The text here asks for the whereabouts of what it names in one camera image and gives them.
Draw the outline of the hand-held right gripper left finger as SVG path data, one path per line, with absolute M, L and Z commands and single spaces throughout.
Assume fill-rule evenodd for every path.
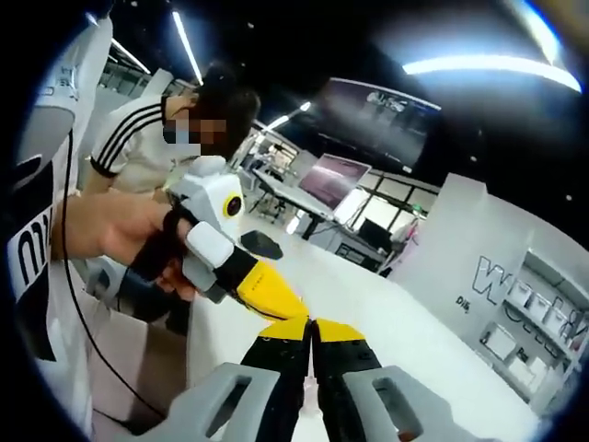
M 289 441 L 303 405 L 309 318 L 263 329 L 240 363 L 223 363 L 182 393 L 167 419 L 169 441 Z

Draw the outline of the person's left hand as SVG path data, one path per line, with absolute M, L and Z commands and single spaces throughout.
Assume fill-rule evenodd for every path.
M 151 265 L 157 268 L 150 279 L 167 292 L 175 291 L 180 299 L 192 301 L 197 290 L 181 270 L 184 240 L 191 223 L 183 218 L 176 220 L 167 203 L 133 194 L 113 193 L 110 197 L 113 214 L 104 240 L 105 254 L 131 267 L 147 248 Z M 146 247 L 154 237 L 158 244 Z

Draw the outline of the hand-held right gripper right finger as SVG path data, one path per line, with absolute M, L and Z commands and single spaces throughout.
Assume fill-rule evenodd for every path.
M 397 366 L 382 366 L 364 336 L 312 322 L 318 405 L 331 441 L 463 441 L 447 401 Z

